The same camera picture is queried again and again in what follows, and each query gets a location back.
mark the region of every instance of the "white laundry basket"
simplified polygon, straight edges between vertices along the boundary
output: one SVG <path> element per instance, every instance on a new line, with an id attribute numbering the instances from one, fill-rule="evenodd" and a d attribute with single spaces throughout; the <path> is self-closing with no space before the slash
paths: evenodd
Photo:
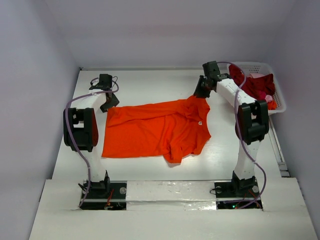
<path id="1" fill-rule="evenodd" d="M 284 100 L 284 96 L 282 95 L 282 92 L 280 90 L 277 78 L 275 76 L 274 71 L 268 64 L 254 61 L 235 61 L 233 63 L 242 68 L 246 76 L 248 76 L 251 73 L 263 75 L 273 74 L 275 93 L 272 96 L 272 98 L 273 100 L 275 100 L 277 107 L 275 110 L 269 110 L 268 114 L 271 115 L 275 113 L 283 113 L 286 110 L 287 106 Z M 229 74 L 229 64 L 226 67 L 226 72 Z"/>

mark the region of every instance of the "pink cloth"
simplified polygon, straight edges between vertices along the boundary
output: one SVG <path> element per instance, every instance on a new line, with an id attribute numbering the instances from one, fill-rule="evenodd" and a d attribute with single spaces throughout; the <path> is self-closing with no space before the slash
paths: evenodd
<path id="1" fill-rule="evenodd" d="M 266 95 L 264 99 L 266 100 L 267 103 L 270 103 L 273 101 L 272 96 L 270 95 Z"/>

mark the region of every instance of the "white wall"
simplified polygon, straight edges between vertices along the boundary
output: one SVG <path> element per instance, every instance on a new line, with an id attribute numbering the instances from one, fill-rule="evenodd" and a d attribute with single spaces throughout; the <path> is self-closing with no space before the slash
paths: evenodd
<path id="1" fill-rule="evenodd" d="M 42 0 L 2 0 L 0 29 L 0 239 L 26 240 L 79 68 Z"/>
<path id="2" fill-rule="evenodd" d="M 82 67 L 260 61 L 295 0 L 46 0 Z"/>
<path id="3" fill-rule="evenodd" d="M 320 1 L 297 0 L 267 61 L 287 105 L 273 117 L 285 161 L 297 177 L 320 236 Z"/>

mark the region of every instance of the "orange shirt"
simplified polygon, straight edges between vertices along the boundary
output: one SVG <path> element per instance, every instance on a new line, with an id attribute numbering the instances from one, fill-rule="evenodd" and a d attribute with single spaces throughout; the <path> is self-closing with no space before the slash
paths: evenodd
<path id="1" fill-rule="evenodd" d="M 200 154 L 211 137 L 205 98 L 113 107 L 108 110 L 102 157 L 136 158 L 163 155 L 181 163 Z"/>

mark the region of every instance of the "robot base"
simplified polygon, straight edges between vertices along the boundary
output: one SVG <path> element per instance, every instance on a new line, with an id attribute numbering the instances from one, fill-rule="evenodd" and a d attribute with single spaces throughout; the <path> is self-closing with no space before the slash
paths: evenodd
<path id="1" fill-rule="evenodd" d="M 82 210 L 126 210 L 127 182 L 110 182 L 110 191 L 89 191 L 81 205 Z"/>
<path id="2" fill-rule="evenodd" d="M 259 188 L 256 178 L 239 179 L 235 172 L 231 181 L 215 182 L 214 189 L 217 199 L 245 198 L 259 195 Z"/>

